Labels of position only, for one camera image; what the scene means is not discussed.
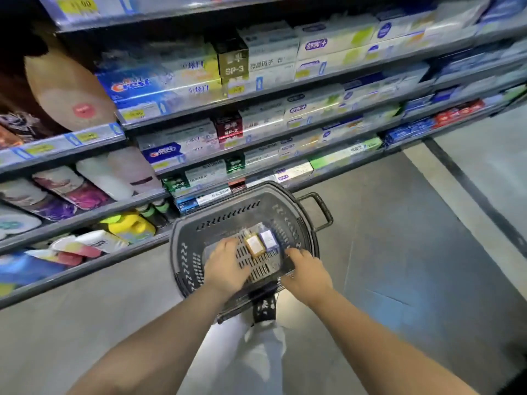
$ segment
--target white pants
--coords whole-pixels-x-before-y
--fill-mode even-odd
[[[254,325],[240,340],[236,356],[211,394],[281,395],[286,338],[276,321]]]

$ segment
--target bottle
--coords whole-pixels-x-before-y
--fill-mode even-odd
[[[38,172],[33,179],[80,209],[92,210],[108,201],[107,195],[77,175],[68,166]]]
[[[0,149],[23,145],[24,141],[0,125]]]
[[[88,246],[77,242],[74,235],[62,237],[54,241],[49,249],[54,251],[70,252],[72,254],[87,256],[88,258],[98,258],[101,256],[101,251],[93,246]]]
[[[40,258],[45,261],[61,263],[67,266],[77,266],[82,263],[82,256],[70,252],[61,252],[53,250],[29,250],[25,252],[28,255]]]
[[[0,256],[0,283],[27,285],[63,272],[65,265],[17,251]]]
[[[178,218],[178,213],[170,207],[170,203],[166,199],[153,201],[154,207],[167,219],[170,223],[175,222]]]
[[[39,227],[39,218],[15,208],[0,205],[0,230],[5,234],[19,234]]]
[[[47,49],[24,57],[27,81],[42,109],[71,131],[115,122],[115,105],[94,74],[70,58],[57,39],[42,30]]]
[[[76,238],[77,242],[97,248],[99,251],[110,254],[122,250],[129,245],[128,241],[120,239],[116,235],[110,234],[104,230],[96,230]]]
[[[155,176],[154,169],[136,147],[110,152],[108,162],[114,173],[125,179],[139,194],[163,188],[161,181]]]
[[[77,211],[75,205],[42,191],[27,179],[0,183],[0,199],[52,222],[71,218]]]
[[[132,186],[112,172],[106,155],[79,160],[75,167],[81,175],[116,201],[132,197]]]
[[[155,235],[155,227],[137,213],[115,215],[101,220],[101,223],[107,223],[110,232],[132,244]]]
[[[167,227],[167,220],[151,205],[143,205],[135,208],[139,214],[152,223],[156,228]]]

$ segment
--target basket handle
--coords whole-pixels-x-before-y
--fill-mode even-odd
[[[333,222],[334,222],[333,216],[331,215],[331,212],[329,211],[328,207],[326,206],[326,204],[324,203],[322,198],[320,198],[320,195],[318,195],[317,193],[307,193],[306,195],[303,195],[303,196],[297,198],[297,200],[298,201],[303,201],[304,199],[307,199],[307,198],[313,198],[315,200],[315,202],[317,203],[318,207],[320,208],[320,210],[324,214],[324,217],[327,220],[327,223],[325,223],[325,224],[323,224],[323,225],[321,225],[319,227],[315,227],[315,229],[313,231],[316,233],[316,232],[319,232],[320,230],[325,229],[326,227],[331,226],[333,224]]]

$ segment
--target person's left hand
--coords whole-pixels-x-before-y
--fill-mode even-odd
[[[236,262],[238,243],[238,239],[235,238],[222,239],[204,267],[205,285],[215,288],[227,299],[241,290],[251,274],[249,266],[241,269]]]

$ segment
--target red circle label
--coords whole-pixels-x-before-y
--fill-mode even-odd
[[[76,117],[83,119],[93,118],[96,114],[96,109],[92,104],[80,103],[73,106],[73,113]]]

